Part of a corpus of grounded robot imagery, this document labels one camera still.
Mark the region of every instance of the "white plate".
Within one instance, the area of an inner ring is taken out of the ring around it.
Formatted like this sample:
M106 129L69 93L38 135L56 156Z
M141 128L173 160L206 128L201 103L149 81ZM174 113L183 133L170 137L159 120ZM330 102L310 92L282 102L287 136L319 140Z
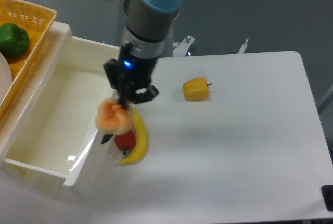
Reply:
M0 102L5 98L11 86L11 72L8 62L0 53Z

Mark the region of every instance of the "red tomato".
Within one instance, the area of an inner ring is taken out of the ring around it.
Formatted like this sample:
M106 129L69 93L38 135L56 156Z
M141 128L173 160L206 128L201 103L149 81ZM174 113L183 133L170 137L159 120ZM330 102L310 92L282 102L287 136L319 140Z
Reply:
M135 135L132 130L123 135L116 135L114 143L119 150L124 151L123 155L126 155L127 150L131 150L136 144Z

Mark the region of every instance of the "yellow bell pepper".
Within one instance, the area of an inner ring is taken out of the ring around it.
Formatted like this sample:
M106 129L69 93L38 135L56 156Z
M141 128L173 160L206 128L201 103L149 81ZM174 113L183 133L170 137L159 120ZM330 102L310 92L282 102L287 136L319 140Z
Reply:
M200 101L209 97L207 81L204 77L195 77L183 84L183 93L189 101Z

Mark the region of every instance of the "metal bracket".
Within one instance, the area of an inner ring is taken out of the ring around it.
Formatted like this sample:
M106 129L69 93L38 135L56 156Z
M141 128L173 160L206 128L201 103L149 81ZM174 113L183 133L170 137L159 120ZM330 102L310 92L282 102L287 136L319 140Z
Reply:
M173 47L175 48L173 50L173 56L174 57L181 57L186 56L186 53L188 52L189 48L195 41L195 38L193 36L186 36L182 42L180 43L173 43Z

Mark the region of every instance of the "gray floor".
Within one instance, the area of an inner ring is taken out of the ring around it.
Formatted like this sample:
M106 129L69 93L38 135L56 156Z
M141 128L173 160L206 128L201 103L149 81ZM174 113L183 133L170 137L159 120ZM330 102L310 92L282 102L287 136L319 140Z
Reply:
M28 0L58 11L57 21L82 38L119 45L124 22L120 0ZM333 0L186 0L174 39L196 38L195 55L297 51L316 101L333 84ZM321 115L333 151L333 105Z

